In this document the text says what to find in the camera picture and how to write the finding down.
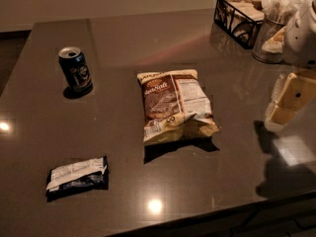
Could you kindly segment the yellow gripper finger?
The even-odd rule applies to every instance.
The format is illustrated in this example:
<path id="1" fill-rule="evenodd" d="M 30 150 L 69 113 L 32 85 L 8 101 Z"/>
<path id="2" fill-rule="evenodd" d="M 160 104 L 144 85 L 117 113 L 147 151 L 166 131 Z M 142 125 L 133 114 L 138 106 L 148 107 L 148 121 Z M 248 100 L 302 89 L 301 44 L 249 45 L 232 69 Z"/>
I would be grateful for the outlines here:
<path id="1" fill-rule="evenodd" d="M 298 70 L 281 73 L 275 83 L 272 102 L 281 108 L 299 111 L 316 96 L 316 72 Z"/>
<path id="2" fill-rule="evenodd" d="M 269 103 L 265 113 L 265 128 L 270 132 L 283 130 L 295 117 L 297 111 L 284 109 L 275 103 Z"/>

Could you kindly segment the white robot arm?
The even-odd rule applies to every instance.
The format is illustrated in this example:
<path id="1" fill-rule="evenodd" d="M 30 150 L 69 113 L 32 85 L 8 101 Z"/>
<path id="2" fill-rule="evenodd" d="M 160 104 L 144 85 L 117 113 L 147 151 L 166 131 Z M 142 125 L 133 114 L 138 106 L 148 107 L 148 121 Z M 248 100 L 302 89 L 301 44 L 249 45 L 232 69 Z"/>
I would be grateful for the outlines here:
<path id="1" fill-rule="evenodd" d="M 295 71 L 276 80 L 265 116 L 271 132 L 281 131 L 316 97 L 316 0 L 305 0 L 287 23 L 282 54 Z"/>

